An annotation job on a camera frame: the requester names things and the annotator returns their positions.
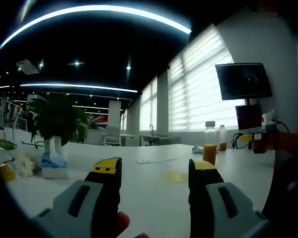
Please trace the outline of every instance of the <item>black ceiling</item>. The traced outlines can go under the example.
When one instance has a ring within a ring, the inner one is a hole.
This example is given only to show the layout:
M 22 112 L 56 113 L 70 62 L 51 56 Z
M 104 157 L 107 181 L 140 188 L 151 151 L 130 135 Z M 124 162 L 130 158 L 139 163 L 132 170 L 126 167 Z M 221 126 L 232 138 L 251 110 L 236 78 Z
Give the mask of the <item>black ceiling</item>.
M 70 93 L 82 106 L 108 107 L 119 97 L 122 109 L 139 93 L 75 88 L 24 88 L 22 83 L 63 82 L 133 89 L 141 92 L 168 63 L 206 26 L 219 23 L 240 9 L 242 1 L 213 2 L 201 8 L 196 1 L 46 1 L 37 0 L 21 23 L 23 1 L 0 1 L 0 44 L 22 25 L 44 14 L 87 4 L 114 4 L 151 11 L 192 29 L 187 35 L 151 19 L 117 12 L 77 12 L 34 25 L 17 35 L 0 50 L 0 89 L 25 98 L 28 93 Z M 16 63 L 28 59 L 39 74 L 26 75 Z

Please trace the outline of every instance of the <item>potted plant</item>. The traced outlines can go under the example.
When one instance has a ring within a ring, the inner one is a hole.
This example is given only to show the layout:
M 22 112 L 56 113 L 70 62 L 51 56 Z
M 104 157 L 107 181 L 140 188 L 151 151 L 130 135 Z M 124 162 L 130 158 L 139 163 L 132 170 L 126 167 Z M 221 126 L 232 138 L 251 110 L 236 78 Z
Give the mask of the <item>potted plant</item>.
M 84 133 L 87 128 L 87 116 L 83 109 L 73 107 L 67 96 L 48 95 L 46 99 L 32 99 L 28 104 L 37 114 L 34 118 L 33 140 L 37 131 L 44 138 L 45 156 L 50 156 L 51 139 L 55 140 L 55 152 L 63 156 L 61 147 L 68 143 L 77 131 Z

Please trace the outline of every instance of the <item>tabletop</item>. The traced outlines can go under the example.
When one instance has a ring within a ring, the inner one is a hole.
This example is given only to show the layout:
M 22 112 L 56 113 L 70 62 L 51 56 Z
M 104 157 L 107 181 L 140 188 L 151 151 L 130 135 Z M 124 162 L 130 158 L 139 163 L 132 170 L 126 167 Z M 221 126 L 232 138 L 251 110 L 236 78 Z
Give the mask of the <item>tabletop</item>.
M 202 155 L 192 154 L 191 149 L 182 144 L 114 147 L 68 143 L 70 179 L 17 178 L 8 187 L 24 212 L 33 217 L 52 207 L 53 199 L 77 179 L 84 180 L 95 163 L 121 157 L 119 210 L 128 214 L 131 223 L 119 237 L 130 238 L 142 232 L 151 237 L 189 237 L 188 184 L 170 183 L 164 178 L 168 172 L 188 173 L 191 158 L 202 160 Z M 177 160 L 137 163 L 171 159 Z M 227 150 L 217 154 L 216 167 L 224 181 L 235 184 L 253 201 L 254 210 L 262 211 L 272 182 L 274 159 L 274 151 L 254 154 L 249 150 Z

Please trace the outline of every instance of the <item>tv screen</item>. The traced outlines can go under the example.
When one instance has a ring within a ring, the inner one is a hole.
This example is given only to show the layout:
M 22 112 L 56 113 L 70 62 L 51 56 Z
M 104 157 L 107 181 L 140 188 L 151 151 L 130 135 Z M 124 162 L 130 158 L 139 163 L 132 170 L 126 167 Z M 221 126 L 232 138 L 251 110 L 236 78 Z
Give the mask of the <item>tv screen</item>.
M 271 97 L 270 84 L 262 63 L 215 65 L 222 100 Z

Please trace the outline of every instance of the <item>window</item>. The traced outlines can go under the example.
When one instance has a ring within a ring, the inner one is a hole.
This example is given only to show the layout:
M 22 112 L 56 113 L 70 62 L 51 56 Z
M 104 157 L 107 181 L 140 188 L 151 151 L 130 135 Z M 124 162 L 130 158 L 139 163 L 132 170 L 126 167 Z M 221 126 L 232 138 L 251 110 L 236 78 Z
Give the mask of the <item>window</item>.
M 150 130 L 153 125 L 154 130 L 157 126 L 157 88 L 158 82 L 155 78 L 144 90 L 140 102 L 140 131 Z
M 202 131 L 205 122 L 237 125 L 235 106 L 244 100 L 222 101 L 216 64 L 234 63 L 215 26 L 199 35 L 170 64 L 169 131 Z
M 121 114 L 120 129 L 121 130 L 126 130 L 127 129 L 127 109 Z

